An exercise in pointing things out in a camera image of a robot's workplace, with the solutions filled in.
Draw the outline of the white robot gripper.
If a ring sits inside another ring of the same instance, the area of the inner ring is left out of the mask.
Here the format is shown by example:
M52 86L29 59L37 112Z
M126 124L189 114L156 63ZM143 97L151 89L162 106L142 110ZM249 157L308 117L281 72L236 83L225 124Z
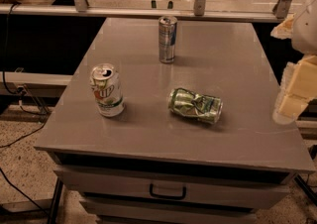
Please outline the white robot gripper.
M317 98L317 0L306 0L293 15L272 29L274 38L291 39L295 50L305 55L298 63L289 62L282 75L272 119L286 125L294 122Z

